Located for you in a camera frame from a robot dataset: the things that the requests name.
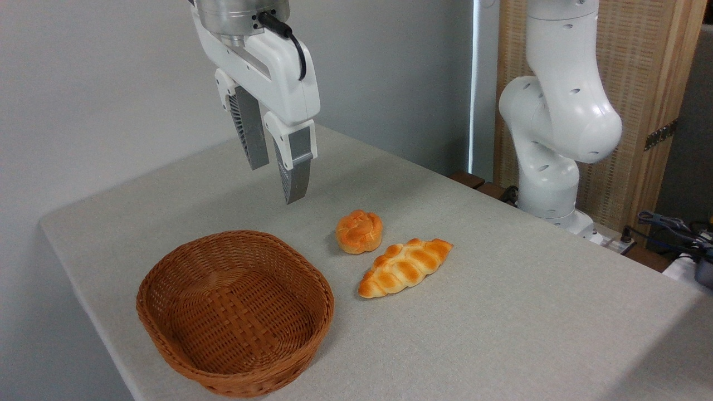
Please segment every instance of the woven screen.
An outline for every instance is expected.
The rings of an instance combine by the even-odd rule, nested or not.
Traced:
[[[662,104],[665,92],[662,86],[670,85],[661,85],[661,82],[685,86],[704,5],[705,0],[600,2],[599,71],[607,95],[622,117],[624,130],[619,146],[610,157],[595,165],[580,163],[577,207],[596,223],[618,230],[624,224],[633,223],[634,209],[651,202],[655,205],[670,140],[665,151],[657,152],[659,160],[646,162],[661,167],[656,169],[660,177],[653,180],[645,177],[649,166],[642,164],[645,142],[649,133],[670,123],[678,114],[683,90],[675,91],[674,96],[667,93]],[[514,78],[533,75],[525,60],[526,10],[527,2],[523,0],[501,2],[499,93]],[[689,29],[689,22],[695,24],[696,19],[698,31]],[[675,58],[677,63],[672,65],[667,58]],[[496,123],[495,152],[496,183],[503,187],[517,185],[515,149],[500,116]],[[636,195],[641,192],[643,181],[657,186],[655,191],[649,188],[646,199]]]

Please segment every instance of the metal bracket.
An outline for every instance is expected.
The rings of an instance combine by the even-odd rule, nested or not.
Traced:
[[[655,132],[650,133],[646,137],[646,146],[644,147],[644,152],[658,145],[659,143],[666,140],[666,138],[672,136],[676,133],[676,128],[678,127],[678,118],[657,129]]]

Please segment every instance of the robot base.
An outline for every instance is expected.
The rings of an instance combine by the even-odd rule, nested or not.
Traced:
[[[572,213],[560,218],[543,218],[551,224],[564,228],[572,234],[601,245],[604,238],[594,229],[594,221],[588,215],[574,210]]]

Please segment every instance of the round bread roll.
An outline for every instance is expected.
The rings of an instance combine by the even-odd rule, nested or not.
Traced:
[[[355,210],[337,223],[337,243],[346,253],[358,255],[377,249],[381,245],[381,231],[384,226],[375,213]]]

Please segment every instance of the basket rim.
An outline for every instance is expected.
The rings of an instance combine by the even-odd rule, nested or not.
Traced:
[[[161,332],[158,329],[158,325],[156,324],[156,321],[154,317],[148,312],[148,309],[146,307],[147,303],[147,297],[148,297],[148,289],[151,285],[151,283],[154,281],[155,277],[160,275],[160,273],[163,272],[163,269],[161,268],[162,262],[167,260],[171,255],[174,253],[178,252],[179,250],[182,250],[185,247],[195,245],[196,243],[203,243],[212,240],[213,238],[216,237],[223,237],[226,235],[246,235],[246,236],[257,236],[261,238],[266,238],[268,240],[271,240],[280,247],[283,251],[286,251],[289,253],[292,257],[296,258],[299,261],[299,264],[305,268],[309,273],[312,273],[311,276],[320,284],[322,287],[322,291],[320,291],[320,294],[323,294],[324,296],[324,303],[327,307],[327,312],[324,314],[324,317],[322,318],[322,321],[318,322],[316,326],[316,330],[310,337],[310,339],[300,346],[297,350],[294,352],[290,353],[289,355],[286,355],[278,360],[275,360],[269,364],[266,364],[265,366],[262,366],[260,368],[250,370],[249,372],[241,372],[241,373],[233,373],[233,374],[225,374],[225,373],[215,373],[215,372],[208,372],[206,370],[201,370],[197,368],[196,366],[192,365],[188,361],[184,360],[179,356],[179,354],[174,351],[174,349],[169,346],[168,339],[166,338],[165,334]],[[307,259],[304,258],[300,253],[298,253],[294,248],[286,244],[283,240],[280,240],[278,237],[269,234],[269,233],[263,233],[261,231],[255,231],[255,230],[229,230],[229,231],[223,231],[221,233],[215,233],[215,234],[210,234],[206,235],[201,238],[197,238],[195,240],[189,241],[187,243],[184,243],[182,245],[179,245],[176,249],[172,250],[168,254],[166,254],[161,260],[156,263],[156,265],[151,268],[149,273],[144,277],[143,281],[141,282],[141,285],[139,286],[139,291],[136,296],[136,309],[139,314],[139,318],[144,324],[145,328],[148,331],[148,334],[151,338],[151,340],[155,343],[155,346],[157,347],[159,353],[166,359],[166,362],[171,365],[176,370],[182,371],[184,375],[186,375],[189,378],[193,378],[194,380],[200,378],[200,377],[209,377],[209,378],[215,378],[215,379],[237,379],[237,378],[244,378],[244,379],[251,379],[255,380],[256,378],[259,377],[264,377],[268,378],[273,376],[272,373],[270,373],[275,367],[280,366],[280,365],[288,365],[288,366],[295,366],[300,360],[304,360],[306,357],[311,359],[311,356],[315,354],[315,350],[312,349],[312,347],[315,344],[320,344],[324,337],[327,336],[327,333],[329,332],[329,326],[331,325],[332,318],[334,317],[334,296],[332,294],[332,289],[329,286],[329,283],[327,282],[327,279],[324,278],[322,273],[317,270],[316,267],[314,267]]]

